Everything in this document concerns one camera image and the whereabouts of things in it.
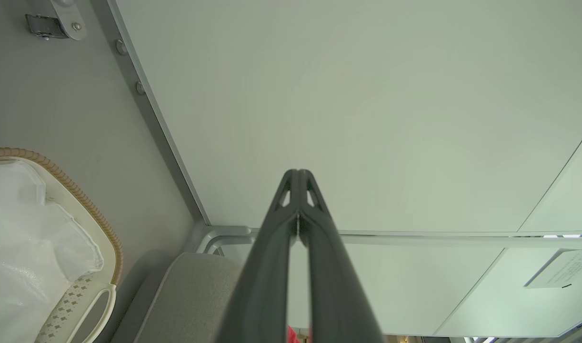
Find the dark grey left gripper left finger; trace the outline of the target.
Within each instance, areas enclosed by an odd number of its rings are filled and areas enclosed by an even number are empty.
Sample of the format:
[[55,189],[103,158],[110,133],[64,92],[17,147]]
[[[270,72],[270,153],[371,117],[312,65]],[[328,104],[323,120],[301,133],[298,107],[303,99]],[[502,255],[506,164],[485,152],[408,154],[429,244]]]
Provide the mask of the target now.
[[222,317],[215,343],[287,343],[298,170],[284,173]]

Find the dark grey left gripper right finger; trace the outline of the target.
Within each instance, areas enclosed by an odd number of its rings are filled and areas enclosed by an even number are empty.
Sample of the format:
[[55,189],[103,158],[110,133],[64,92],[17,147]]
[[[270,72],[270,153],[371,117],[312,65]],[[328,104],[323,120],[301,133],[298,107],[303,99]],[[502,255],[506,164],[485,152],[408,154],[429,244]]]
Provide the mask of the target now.
[[298,236],[308,248],[311,343],[384,343],[315,177],[299,171]]

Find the red garment with white cuff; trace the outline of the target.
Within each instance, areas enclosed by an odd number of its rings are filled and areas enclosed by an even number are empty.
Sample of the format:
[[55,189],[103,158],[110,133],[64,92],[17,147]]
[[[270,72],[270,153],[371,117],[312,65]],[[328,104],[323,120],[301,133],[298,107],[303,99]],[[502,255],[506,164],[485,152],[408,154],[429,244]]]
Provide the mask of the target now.
[[294,328],[287,326],[287,343],[312,343],[312,339],[301,330],[297,333]]

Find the grey fabric sofa seat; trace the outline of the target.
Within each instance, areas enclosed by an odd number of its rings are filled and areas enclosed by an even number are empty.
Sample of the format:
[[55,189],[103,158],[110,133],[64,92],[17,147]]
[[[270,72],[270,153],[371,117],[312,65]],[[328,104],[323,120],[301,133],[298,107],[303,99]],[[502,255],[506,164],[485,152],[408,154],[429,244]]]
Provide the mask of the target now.
[[110,343],[213,343],[241,265],[185,252],[147,275]]

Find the white laundry basket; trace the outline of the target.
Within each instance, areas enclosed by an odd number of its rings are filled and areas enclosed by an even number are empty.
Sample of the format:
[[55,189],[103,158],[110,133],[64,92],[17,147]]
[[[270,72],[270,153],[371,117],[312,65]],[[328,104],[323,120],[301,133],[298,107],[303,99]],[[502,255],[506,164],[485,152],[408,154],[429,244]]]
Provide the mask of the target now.
[[30,150],[0,148],[0,161],[11,160],[27,163],[36,171],[46,184],[46,199],[62,206],[84,228],[103,258],[101,271],[80,276],[67,289],[34,343],[72,343],[93,308],[102,305],[99,321],[82,339],[82,343],[93,343],[114,311],[123,267],[121,243],[89,196],[52,160]]

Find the white cloth in basket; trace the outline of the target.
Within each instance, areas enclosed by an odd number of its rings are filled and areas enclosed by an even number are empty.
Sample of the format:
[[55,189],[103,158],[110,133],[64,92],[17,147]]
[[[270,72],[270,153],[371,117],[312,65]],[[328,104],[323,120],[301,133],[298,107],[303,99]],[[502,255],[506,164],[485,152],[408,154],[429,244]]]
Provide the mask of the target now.
[[34,343],[67,289],[102,266],[97,244],[46,199],[36,171],[0,161],[0,343]]

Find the white paper notice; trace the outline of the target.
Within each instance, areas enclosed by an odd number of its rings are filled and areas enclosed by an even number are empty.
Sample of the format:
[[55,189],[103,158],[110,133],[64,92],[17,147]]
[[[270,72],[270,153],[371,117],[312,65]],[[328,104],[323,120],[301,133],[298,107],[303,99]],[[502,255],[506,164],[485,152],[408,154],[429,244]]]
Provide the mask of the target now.
[[529,289],[562,288],[582,275],[582,250],[561,249],[529,279]]

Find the metal caster wheel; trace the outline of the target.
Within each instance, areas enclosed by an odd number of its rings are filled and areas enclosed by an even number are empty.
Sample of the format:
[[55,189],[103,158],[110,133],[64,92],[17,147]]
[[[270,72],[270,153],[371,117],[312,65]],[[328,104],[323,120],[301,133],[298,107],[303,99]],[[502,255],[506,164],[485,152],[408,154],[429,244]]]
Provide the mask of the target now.
[[26,0],[25,14],[30,33],[45,40],[87,38],[87,26],[78,8],[79,0]]

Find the grey baseboard rail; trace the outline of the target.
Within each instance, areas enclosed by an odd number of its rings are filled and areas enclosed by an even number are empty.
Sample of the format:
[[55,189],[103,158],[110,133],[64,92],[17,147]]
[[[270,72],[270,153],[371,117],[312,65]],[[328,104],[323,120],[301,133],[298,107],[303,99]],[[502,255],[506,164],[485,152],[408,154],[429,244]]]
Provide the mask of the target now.
[[[141,117],[146,123],[146,126],[155,141],[155,145],[163,157],[163,161],[167,165],[167,169],[171,172],[171,176],[175,181],[176,187],[180,191],[186,208],[189,209],[191,216],[194,219],[194,226],[202,229],[205,225],[204,217],[201,210],[201,204],[194,195],[194,187],[191,179],[187,177],[187,169],[183,160],[178,158],[178,149],[170,140],[170,130],[163,121],[160,107],[156,104],[150,93],[150,86],[146,83],[147,79],[144,75],[143,69],[137,57],[133,56],[134,48],[128,38],[126,29],[118,24],[117,21],[117,6],[111,4],[110,0],[89,0],[93,7],[96,17],[99,20],[106,39],[110,44],[110,49],[115,56],[117,65],[126,81],[130,94],[134,98]],[[115,48],[115,41],[121,39],[125,42],[128,54],[121,56],[117,53]],[[136,92],[136,82],[141,81],[146,95],[140,96]]]

